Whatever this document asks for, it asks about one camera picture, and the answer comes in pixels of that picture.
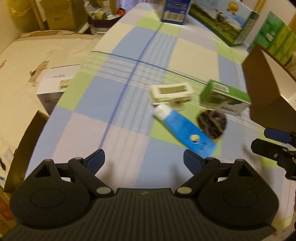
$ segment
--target brown scrunchie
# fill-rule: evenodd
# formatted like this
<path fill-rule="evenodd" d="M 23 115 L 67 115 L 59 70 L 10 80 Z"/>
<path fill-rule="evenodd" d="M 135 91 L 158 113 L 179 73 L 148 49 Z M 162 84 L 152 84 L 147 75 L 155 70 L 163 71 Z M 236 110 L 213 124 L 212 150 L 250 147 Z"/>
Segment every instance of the brown scrunchie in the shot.
<path fill-rule="evenodd" d="M 206 110 L 197 116 L 199 127 L 211 139 L 219 138 L 226 128 L 225 113 L 219 110 Z"/>

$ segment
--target blue carton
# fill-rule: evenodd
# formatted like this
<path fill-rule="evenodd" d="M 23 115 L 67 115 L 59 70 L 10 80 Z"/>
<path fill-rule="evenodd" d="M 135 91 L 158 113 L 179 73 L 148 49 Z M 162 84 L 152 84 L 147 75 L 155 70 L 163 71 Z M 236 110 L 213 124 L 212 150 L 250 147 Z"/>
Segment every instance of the blue carton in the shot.
<path fill-rule="evenodd" d="M 164 23 L 183 25 L 192 0 L 162 0 L 160 3 L 160 20 Z"/>

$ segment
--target white tube cap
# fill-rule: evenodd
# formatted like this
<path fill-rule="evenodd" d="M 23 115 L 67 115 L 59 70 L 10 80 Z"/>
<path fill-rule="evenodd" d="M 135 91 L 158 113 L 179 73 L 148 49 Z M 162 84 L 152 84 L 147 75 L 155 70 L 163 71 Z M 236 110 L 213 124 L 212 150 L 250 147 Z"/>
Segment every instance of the white tube cap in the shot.
<path fill-rule="evenodd" d="M 165 103 L 160 103 L 158 106 L 154 109 L 154 116 L 159 120 L 164 120 L 172 111 L 168 105 Z"/>

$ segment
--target plaid fabric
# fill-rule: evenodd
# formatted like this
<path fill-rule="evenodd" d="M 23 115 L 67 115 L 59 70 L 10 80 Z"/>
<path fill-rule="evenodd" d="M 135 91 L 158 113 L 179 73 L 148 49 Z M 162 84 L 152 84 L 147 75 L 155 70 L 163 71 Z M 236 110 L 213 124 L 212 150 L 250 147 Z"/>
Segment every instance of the plaid fabric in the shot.
<path fill-rule="evenodd" d="M 96 175 L 111 188 L 174 190 L 192 176 L 183 163 L 186 147 L 154 119 L 149 86 L 189 82 L 195 92 L 180 113 L 196 123 L 204 110 L 199 94 L 209 79 L 246 91 L 241 67 L 246 55 L 190 16 L 184 26 L 162 23 L 150 4 L 138 4 L 83 63 L 46 124 L 27 174 L 43 159 L 67 162 L 103 148 L 106 162 Z M 247 160 L 279 197 L 274 225 L 289 225 L 296 183 L 275 162 L 252 153 L 251 142 L 264 135 L 249 110 L 227 119 L 214 155 L 226 162 Z"/>

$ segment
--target silver screw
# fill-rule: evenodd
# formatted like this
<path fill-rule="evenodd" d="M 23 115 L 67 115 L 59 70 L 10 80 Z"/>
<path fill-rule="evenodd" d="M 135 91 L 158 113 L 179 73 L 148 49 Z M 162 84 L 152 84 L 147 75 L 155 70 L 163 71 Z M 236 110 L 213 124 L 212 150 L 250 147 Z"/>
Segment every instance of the silver screw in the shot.
<path fill-rule="evenodd" d="M 111 192 L 111 189 L 109 187 L 100 187 L 96 190 L 98 194 L 108 194 Z"/>
<path fill-rule="evenodd" d="M 177 192 L 180 194 L 189 194 L 192 192 L 192 189 L 190 187 L 179 187 Z"/>

